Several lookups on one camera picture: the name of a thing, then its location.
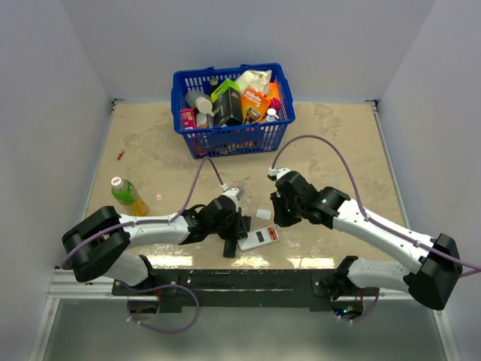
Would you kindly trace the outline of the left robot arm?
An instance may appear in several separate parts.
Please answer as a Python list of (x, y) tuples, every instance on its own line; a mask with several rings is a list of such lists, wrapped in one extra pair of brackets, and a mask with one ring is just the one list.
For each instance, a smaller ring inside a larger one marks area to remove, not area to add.
[(105, 276), (147, 295), (156, 285), (152, 266), (146, 256), (128, 253), (129, 248), (194, 244), (218, 235), (225, 242), (224, 256), (232, 258), (250, 229), (251, 218), (234, 196), (221, 195), (206, 205), (163, 217), (133, 217), (104, 206), (62, 236), (66, 256), (61, 267), (73, 271), (79, 282)]

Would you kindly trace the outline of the black battery cover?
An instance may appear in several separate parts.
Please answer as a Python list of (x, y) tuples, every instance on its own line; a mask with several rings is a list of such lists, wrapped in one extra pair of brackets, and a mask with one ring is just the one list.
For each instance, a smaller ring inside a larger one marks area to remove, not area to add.
[(242, 216), (242, 224), (245, 229), (250, 228), (251, 226), (251, 217), (250, 216)]

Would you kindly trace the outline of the white red remote control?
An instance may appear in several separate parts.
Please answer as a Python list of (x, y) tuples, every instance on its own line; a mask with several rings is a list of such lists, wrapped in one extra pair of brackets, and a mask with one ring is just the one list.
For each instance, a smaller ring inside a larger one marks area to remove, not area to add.
[(238, 241), (238, 245), (242, 251), (248, 251), (272, 244), (279, 239), (279, 233), (276, 228), (270, 226), (256, 231), (248, 232), (245, 238), (242, 238)]

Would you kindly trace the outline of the black remote control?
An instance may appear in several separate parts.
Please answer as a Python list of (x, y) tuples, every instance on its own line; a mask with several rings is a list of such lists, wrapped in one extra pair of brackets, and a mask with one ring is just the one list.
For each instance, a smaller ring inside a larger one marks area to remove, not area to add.
[(227, 259), (236, 257), (237, 242), (235, 240), (225, 240), (222, 255)]

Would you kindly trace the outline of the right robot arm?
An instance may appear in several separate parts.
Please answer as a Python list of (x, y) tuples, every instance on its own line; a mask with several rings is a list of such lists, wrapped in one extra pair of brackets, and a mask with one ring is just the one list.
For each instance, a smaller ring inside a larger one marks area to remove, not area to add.
[(269, 169), (276, 190), (270, 195), (274, 222), (289, 227), (302, 220), (346, 233), (381, 250), (389, 261), (346, 256), (321, 285), (332, 299), (366, 288), (397, 290), (436, 311), (446, 307), (463, 272), (455, 240), (411, 231), (370, 211), (361, 211), (348, 194), (317, 190), (298, 172)]

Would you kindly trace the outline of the white battery cover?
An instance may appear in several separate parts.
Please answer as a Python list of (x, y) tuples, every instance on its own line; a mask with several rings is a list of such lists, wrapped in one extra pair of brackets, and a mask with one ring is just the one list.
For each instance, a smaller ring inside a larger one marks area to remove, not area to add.
[(261, 220), (270, 220), (271, 211), (267, 208), (258, 208), (256, 211), (256, 217), (258, 217)]

